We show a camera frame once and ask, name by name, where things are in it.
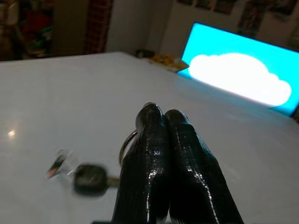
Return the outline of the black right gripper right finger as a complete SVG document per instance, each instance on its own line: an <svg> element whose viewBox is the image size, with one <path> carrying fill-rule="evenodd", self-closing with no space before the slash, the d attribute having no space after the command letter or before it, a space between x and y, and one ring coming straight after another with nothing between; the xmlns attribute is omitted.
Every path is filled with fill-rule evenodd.
<svg viewBox="0 0 299 224"><path fill-rule="evenodd" d="M165 114L171 149L170 217L176 224L242 224L219 163L179 110Z"/></svg>

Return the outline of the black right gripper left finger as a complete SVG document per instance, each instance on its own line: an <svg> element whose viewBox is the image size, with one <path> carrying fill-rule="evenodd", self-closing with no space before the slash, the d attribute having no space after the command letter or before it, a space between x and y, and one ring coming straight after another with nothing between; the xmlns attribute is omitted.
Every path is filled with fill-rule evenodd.
<svg viewBox="0 0 299 224"><path fill-rule="evenodd" d="M135 127L137 135L121 165L112 222L163 224L170 204L171 152L160 107L144 105Z"/></svg>

